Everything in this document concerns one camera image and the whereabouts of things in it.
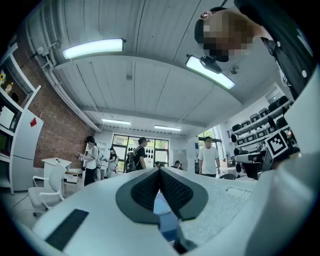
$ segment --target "white ceiling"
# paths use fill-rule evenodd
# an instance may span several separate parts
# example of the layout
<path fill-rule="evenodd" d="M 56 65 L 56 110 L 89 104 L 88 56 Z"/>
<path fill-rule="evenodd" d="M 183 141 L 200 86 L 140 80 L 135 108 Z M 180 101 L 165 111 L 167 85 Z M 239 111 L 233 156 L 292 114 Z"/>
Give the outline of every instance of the white ceiling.
<path fill-rule="evenodd" d="M 198 132 L 195 128 L 205 130 L 239 112 L 274 83 L 270 74 L 278 67 L 260 39 L 248 55 L 219 63 L 223 73 L 235 82 L 230 90 L 187 70 L 186 55 L 199 58 L 203 54 L 194 40 L 195 22 L 221 0 L 56 2 L 55 27 L 61 48 L 54 49 L 54 74 L 96 124 L 103 123 L 100 116 L 120 115 L 117 118 L 132 120 L 132 129 L 142 129 L 144 124 L 148 127 L 144 130 L 153 131 L 155 120 L 159 120 L 167 126 L 181 126 L 181 134 L 189 136 Z M 28 23 L 35 49 L 44 41 L 41 26 L 34 25 L 40 22 L 36 15 Z M 62 56 L 69 47 L 113 38 L 126 40 L 124 51 L 73 61 Z M 232 75 L 230 69 L 235 64 L 239 72 Z"/>

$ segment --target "brick wall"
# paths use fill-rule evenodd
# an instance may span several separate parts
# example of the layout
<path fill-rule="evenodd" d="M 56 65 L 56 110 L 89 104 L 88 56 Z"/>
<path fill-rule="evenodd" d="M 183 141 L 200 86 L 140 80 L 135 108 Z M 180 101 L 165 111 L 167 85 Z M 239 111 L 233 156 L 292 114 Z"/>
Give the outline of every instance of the brick wall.
<path fill-rule="evenodd" d="M 85 138 L 94 135 L 88 127 L 60 98 L 46 79 L 37 61 L 32 56 L 26 33 L 17 33 L 18 49 L 13 53 L 21 70 L 30 83 L 41 89 L 35 96 L 29 110 L 44 121 L 34 156 L 34 167 L 43 168 L 41 159 L 59 157 L 71 161 L 71 168 L 80 168 L 81 163 L 75 155 L 84 153 Z"/>

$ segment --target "floor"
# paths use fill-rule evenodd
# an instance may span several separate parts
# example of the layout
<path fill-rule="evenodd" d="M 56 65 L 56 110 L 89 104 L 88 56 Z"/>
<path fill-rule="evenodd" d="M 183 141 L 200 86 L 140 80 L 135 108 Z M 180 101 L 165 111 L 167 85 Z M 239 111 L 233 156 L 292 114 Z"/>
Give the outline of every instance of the floor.
<path fill-rule="evenodd" d="M 78 178 L 78 190 L 84 187 L 84 181 L 81 177 Z M 44 186 L 43 180 L 37 180 L 36 183 L 38 187 Z M 75 192 L 75 185 L 67 184 L 64 198 L 70 197 Z M 29 199 L 28 191 L 15 192 L 14 195 L 11 195 L 10 189 L 1 188 L 0 200 L 11 218 L 20 221 L 30 229 L 32 229 L 42 214 L 45 213 L 37 212 L 37 216 L 33 216 L 34 208 Z"/>

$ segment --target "camera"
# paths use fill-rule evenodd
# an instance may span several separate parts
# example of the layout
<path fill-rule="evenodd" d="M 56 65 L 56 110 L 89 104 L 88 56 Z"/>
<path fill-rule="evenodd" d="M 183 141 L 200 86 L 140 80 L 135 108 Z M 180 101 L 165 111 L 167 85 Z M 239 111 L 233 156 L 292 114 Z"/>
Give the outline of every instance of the camera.
<path fill-rule="evenodd" d="M 214 73 L 221 74 L 222 72 L 222 69 L 218 66 L 218 64 L 216 63 L 216 59 L 214 57 L 203 55 L 200 58 L 200 63 L 204 68 Z"/>

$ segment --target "white t-shirt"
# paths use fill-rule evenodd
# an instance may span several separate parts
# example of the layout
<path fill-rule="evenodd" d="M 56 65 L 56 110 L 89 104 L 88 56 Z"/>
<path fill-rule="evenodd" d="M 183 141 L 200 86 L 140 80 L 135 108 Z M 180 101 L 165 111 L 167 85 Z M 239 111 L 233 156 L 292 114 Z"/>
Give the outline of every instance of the white t-shirt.
<path fill-rule="evenodd" d="M 217 174 L 216 159 L 219 158 L 219 153 L 214 146 L 201 148 L 198 158 L 202 160 L 202 174 Z"/>
<path fill-rule="evenodd" d="M 85 166 L 88 169 L 95 169 L 97 167 L 97 158 L 98 158 L 97 146 L 93 146 L 91 149 L 88 150 L 88 156 L 91 156 L 94 159 L 85 161 Z"/>

